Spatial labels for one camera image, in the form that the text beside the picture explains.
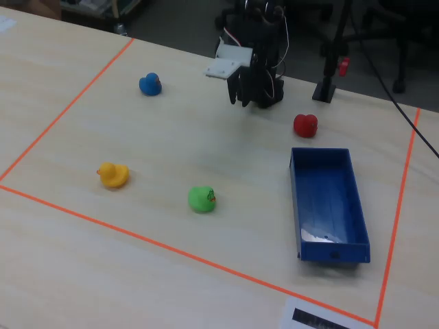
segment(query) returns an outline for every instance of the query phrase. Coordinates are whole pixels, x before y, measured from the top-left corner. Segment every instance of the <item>black stand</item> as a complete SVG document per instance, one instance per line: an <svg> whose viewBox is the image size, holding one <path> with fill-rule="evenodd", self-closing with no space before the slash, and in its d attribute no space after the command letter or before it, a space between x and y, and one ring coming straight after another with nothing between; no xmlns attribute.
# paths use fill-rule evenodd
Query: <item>black stand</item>
<svg viewBox="0 0 439 329"><path fill-rule="evenodd" d="M323 69L323 80L319 82L314 90L313 99L315 101L324 101L331 103L332 96L334 95L335 85L332 84L332 77L338 68L338 57L340 55L340 47L342 44L344 27L351 11L353 0L344 0L342 15L338 22L337 32L331 45L329 46L326 61Z"/></svg>

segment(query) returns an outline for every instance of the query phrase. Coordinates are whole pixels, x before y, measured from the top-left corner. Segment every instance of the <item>yellow rubber duck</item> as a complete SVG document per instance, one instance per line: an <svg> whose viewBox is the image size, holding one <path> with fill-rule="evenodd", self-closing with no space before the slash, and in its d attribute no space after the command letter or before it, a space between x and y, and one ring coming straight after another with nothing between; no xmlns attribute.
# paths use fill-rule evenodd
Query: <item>yellow rubber duck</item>
<svg viewBox="0 0 439 329"><path fill-rule="evenodd" d="M107 187L121 187L130 176L130 170L122 164L104 162L96 171L101 176L101 182Z"/></svg>

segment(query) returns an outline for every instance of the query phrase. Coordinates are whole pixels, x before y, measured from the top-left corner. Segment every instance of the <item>red clip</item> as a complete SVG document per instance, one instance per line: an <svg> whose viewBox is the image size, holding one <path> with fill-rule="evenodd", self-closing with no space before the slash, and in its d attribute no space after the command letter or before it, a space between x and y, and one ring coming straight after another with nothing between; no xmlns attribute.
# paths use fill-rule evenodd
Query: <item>red clip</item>
<svg viewBox="0 0 439 329"><path fill-rule="evenodd" d="M345 57L343 61L338 65L338 69L340 70L339 76L344 77L348 72L348 66L351 59L349 57Z"/></svg>

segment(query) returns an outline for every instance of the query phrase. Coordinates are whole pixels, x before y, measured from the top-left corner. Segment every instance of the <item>green rubber duck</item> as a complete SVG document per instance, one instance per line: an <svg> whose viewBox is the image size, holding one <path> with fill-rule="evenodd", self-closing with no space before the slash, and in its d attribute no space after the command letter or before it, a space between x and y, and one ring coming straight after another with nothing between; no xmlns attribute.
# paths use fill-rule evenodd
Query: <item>green rubber duck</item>
<svg viewBox="0 0 439 329"><path fill-rule="evenodd" d="M215 193L210 186L196 186L189 191L189 205L196 212L212 211L216 203Z"/></svg>

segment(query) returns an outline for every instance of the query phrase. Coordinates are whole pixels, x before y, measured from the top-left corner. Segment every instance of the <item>black cable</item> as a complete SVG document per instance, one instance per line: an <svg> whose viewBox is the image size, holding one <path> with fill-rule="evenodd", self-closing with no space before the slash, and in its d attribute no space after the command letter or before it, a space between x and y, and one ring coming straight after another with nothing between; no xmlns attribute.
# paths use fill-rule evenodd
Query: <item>black cable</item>
<svg viewBox="0 0 439 329"><path fill-rule="evenodd" d="M355 31L355 35L358 37L358 41L361 47L361 50L363 51L364 57L366 57L366 59L369 62L370 67L372 68L373 72L375 73L375 75L377 76L380 84L383 86L383 89L385 91L385 93L387 94L387 96L389 97L389 99L393 102L393 104L396 106L396 108L398 109L398 111L403 115L404 119L407 120L407 122L411 125L411 127L413 128L413 130L418 134L418 136L420 137L420 139L423 140L423 142L430 148L430 150L434 153L435 156L437 156L439 158L439 153L434 149L434 147L431 146L431 144L427 141L427 139L420 133L420 131L418 130L418 128L415 127L415 125L410 121L409 117L404 113L404 111L401 109L401 107L398 105L398 103L395 101L395 99L393 98L392 94L390 93L390 91L387 89L387 87L384 84L383 79L381 78L381 75L379 74L377 68L375 67L375 65L373 64L372 60L370 59L369 53L366 50L364 44L363 44L363 40L358 36L358 29L357 29L357 25L354 22L354 17L353 17L353 10L351 7L351 22L352 22L352 27Z"/></svg>

